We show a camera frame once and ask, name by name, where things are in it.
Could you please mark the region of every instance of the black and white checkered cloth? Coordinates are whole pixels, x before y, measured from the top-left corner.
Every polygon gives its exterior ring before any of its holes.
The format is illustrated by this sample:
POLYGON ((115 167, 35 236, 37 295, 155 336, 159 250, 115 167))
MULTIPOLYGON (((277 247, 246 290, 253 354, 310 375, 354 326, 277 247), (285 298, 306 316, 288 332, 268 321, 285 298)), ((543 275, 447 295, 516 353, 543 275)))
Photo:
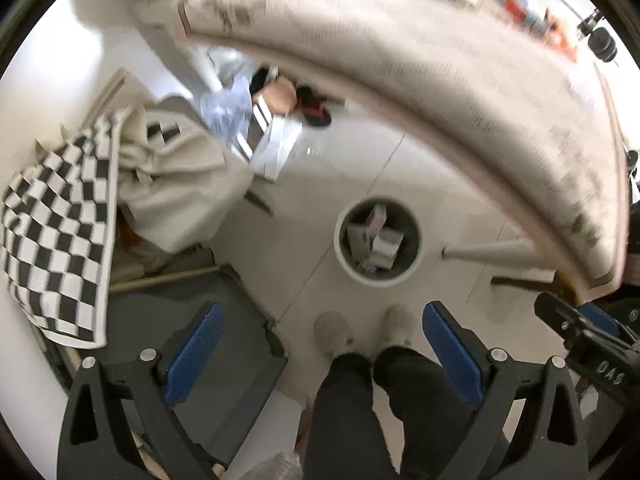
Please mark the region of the black and white checkered cloth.
POLYGON ((120 127, 98 119, 41 164, 16 174, 2 199, 2 266, 11 295, 46 337, 106 344, 120 127))
POLYGON ((154 150, 162 150, 178 136, 180 136, 178 123, 163 127, 159 121, 153 121, 146 125, 146 140, 154 150))

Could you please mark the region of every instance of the black pants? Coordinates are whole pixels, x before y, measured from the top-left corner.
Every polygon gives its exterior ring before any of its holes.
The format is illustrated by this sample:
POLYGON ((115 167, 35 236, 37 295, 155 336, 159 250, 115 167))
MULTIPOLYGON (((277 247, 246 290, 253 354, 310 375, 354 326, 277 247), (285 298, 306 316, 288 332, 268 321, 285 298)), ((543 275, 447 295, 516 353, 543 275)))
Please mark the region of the black pants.
MULTIPOLYGON (((418 352, 391 347, 376 359, 373 378, 404 425, 400 476, 373 412, 371 363, 345 354, 334 360, 318 390, 305 480, 423 480, 451 457, 473 409, 458 399, 442 368, 418 352)), ((504 439, 496 448, 507 445, 504 439)), ((494 452, 499 456, 499 449, 494 452)))

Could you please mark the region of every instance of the person's leg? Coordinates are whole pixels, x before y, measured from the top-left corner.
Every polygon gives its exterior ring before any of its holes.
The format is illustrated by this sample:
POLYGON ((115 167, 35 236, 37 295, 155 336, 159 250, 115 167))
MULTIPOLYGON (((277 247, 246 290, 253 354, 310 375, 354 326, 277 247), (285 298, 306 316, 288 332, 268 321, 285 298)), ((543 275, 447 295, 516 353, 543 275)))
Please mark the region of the person's leg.
POLYGON ((355 352, 339 314, 323 314, 315 329, 318 346, 333 362, 316 396, 305 480, 397 480, 372 408, 370 361, 355 352))
MULTIPOLYGON (((450 458, 473 414, 460 400, 442 367, 411 348, 415 317, 406 307, 391 307, 383 326, 383 351, 373 377, 386 391, 393 414, 404 425, 401 475, 428 478, 450 458)), ((507 441, 499 446, 507 446, 507 441)))

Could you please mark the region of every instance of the blue gripper pad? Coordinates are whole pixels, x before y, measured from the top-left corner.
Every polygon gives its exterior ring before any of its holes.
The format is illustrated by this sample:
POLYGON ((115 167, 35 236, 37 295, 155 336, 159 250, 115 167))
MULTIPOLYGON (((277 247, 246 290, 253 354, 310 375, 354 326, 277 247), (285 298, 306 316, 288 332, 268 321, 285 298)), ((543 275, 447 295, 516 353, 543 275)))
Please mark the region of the blue gripper pad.
POLYGON ((224 327, 225 311, 216 303, 191 332, 167 369, 163 396, 167 406, 172 408, 189 397, 193 385, 220 341, 224 327))
POLYGON ((613 337, 620 337, 620 325, 604 310, 600 310, 593 303, 585 303, 578 308, 578 312, 591 321, 603 332, 613 337))
POLYGON ((428 303, 422 311, 422 331, 455 393, 467 404, 479 408, 484 401, 480 368, 433 303, 428 303))

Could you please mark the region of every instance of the wooden stick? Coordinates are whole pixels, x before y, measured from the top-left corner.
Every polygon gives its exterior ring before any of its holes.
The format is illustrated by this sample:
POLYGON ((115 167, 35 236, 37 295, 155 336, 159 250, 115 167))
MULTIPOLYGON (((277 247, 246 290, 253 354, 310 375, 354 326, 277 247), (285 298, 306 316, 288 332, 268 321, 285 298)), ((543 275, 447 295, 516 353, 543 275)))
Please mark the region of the wooden stick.
POLYGON ((65 351, 66 356, 69 358, 72 367, 77 372, 78 368, 82 364, 82 358, 80 357, 78 349, 71 346, 63 346, 62 349, 65 351))
POLYGON ((120 294, 121 292, 130 292, 139 288, 147 288, 154 285, 162 285, 164 283, 178 282, 187 278, 195 278, 203 276, 210 272, 218 272, 219 266, 204 267, 203 269, 185 270, 184 272, 174 272, 172 274, 161 274, 160 276, 152 276, 151 278, 140 278, 131 280, 130 282, 114 283, 109 287, 110 294, 120 294))

